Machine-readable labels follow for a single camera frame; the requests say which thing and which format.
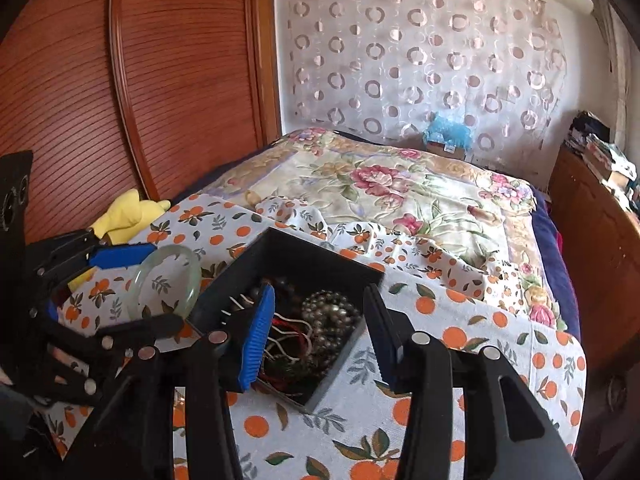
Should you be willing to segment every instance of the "yellow plush toy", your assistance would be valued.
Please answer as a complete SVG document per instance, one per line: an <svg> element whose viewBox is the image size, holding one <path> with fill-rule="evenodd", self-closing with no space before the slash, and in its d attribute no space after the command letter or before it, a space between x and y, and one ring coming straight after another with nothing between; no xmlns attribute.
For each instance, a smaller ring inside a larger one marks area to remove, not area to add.
<svg viewBox="0 0 640 480"><path fill-rule="evenodd" d="M129 189L111 203L107 212L98 218L91 228L100 239L108 235L113 245L126 244L170 207L171 203L168 200L140 200L138 190ZM69 282L71 292L75 292L80 285L90 280L94 272L95 269L88 270Z"/></svg>

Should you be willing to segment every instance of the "black box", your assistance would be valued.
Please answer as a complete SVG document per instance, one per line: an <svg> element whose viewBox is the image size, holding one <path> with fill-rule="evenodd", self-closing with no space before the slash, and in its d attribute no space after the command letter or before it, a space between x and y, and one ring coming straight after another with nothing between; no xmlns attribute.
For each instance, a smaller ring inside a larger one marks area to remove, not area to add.
<svg viewBox="0 0 640 480"><path fill-rule="evenodd" d="M379 285L383 273L332 250L307 242L287 232L268 228L263 231L229 266L200 294L188 321L202 334L219 329L222 311L230 312L233 303L264 276L284 276L302 298L318 290L340 292L362 312L362 293L370 283ZM283 316L276 302L276 311ZM364 330L364 319L350 338L324 378L295 402L263 381L260 383L297 409L311 413L349 356L357 338Z"/></svg>

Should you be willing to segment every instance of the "floral bedspread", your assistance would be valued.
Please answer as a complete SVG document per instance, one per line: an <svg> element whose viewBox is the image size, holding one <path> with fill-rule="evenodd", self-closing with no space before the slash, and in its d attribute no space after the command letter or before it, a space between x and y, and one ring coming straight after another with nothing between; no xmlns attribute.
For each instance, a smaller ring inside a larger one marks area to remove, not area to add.
<svg viewBox="0 0 640 480"><path fill-rule="evenodd" d="M374 146L308 128L283 137L203 191L249 208L271 196L302 200L319 211L325 225L367 222L430 240L450 254L447 261L455 258L477 271L474 279L484 286L476 298L566 329L546 284L531 225L536 205L526 181L431 153ZM289 221L292 213L278 208L267 215ZM377 256L371 240L358 238L354 234L355 251ZM383 256L385 263L412 274L430 278L438 271L428 257L424 265L411 267L415 262L398 259L399 254ZM496 269L506 265L515 269ZM485 283L494 277L506 280L500 287ZM459 290L469 282L444 276L442 283Z"/></svg>
<svg viewBox="0 0 640 480"><path fill-rule="evenodd" d="M405 312L418 330L440 338L450 348L471 352L478 352L488 344L501 348L572 452L582 414L586 364L582 348L571 335L479 301L473 297L476 289L466 295L439 286L435 278L423 276L420 270L414 275L384 262L387 256L375 255L378 251L392 254L400 262L401 256L406 261L425 260L426 265L433 264L434 270L428 272L435 274L438 270L446 274L444 269L453 268L460 276L466 274L462 270L463 260L452 262L453 257L445 258L442 248L423 237L387 231L373 222L360 220L345 223L344 230L338 229L338 224L330 224L330 230L327 225L319 225L328 222L321 219L320 210L299 199L268 197L256 205L256 209L262 209L261 214L223 198L195 194L172 207L133 242L148 241L158 246L174 243L191 248L200 259L203 287L268 227L283 229L344 257L384 270L380 292L386 306ZM287 222L268 218L274 206L276 216L280 209L281 217L291 215ZM364 244L371 240L372 258L368 256L369 246ZM376 249L377 240L382 243ZM354 247L363 248L366 254ZM59 310L60 322L78 332L92 334L100 326L126 321L123 300L135 271L135 267L98 270L91 282L84 284ZM143 286L140 315L160 314L174 308L181 300L186 280L182 263L166 259ZM175 338L158 341L156 345L165 351L191 344L195 337L185 325ZM184 392L177 391L173 419L177 480L188 478L184 403ZM322 480L391 480L395 476L410 399L392 394L382 382L366 332L314 413L303 415L276 397L253 389L242 395L228 394L228 403L246 480L298 479L306 475ZM450 478L458 479L463 475L465 457L465 405L461 390L454 392L452 408ZM47 413L63 456L89 413L90 408L68 404L56 404Z"/></svg>

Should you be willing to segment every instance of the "wooden dresser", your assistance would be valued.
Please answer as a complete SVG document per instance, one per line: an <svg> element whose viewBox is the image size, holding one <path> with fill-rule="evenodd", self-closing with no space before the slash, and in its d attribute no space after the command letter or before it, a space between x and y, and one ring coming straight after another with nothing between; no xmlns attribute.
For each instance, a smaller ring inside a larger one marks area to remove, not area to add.
<svg viewBox="0 0 640 480"><path fill-rule="evenodd" d="M610 372L640 356L640 222L564 146L549 195L590 372Z"/></svg>

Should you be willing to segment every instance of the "silver screw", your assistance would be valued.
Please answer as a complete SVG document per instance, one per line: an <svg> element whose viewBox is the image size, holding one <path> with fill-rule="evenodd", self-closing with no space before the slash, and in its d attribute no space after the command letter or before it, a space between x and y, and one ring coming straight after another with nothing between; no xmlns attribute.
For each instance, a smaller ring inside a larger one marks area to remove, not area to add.
<svg viewBox="0 0 640 480"><path fill-rule="evenodd" d="M417 345L428 345L431 342L431 338L426 332L414 332L411 334L411 341Z"/></svg>
<svg viewBox="0 0 640 480"><path fill-rule="evenodd" d="M87 395L93 395L98 389L98 386L95 384L93 379L87 379L84 382L84 390Z"/></svg>
<svg viewBox="0 0 640 480"><path fill-rule="evenodd" d="M226 341L226 338L228 336L226 335L226 332L223 332L222 330L215 330L213 332L209 333L209 342L213 343L213 344L220 344Z"/></svg>
<svg viewBox="0 0 640 480"><path fill-rule="evenodd" d="M143 346L140 350L138 350L138 357L143 361L151 359L154 355L156 355L156 349L152 346Z"/></svg>
<svg viewBox="0 0 640 480"><path fill-rule="evenodd" d="M106 335L102 338L102 348L111 350L113 348L113 337Z"/></svg>
<svg viewBox="0 0 640 480"><path fill-rule="evenodd" d="M485 346L482 349L484 357L491 359L491 361L497 361L500 359L500 351L495 346Z"/></svg>

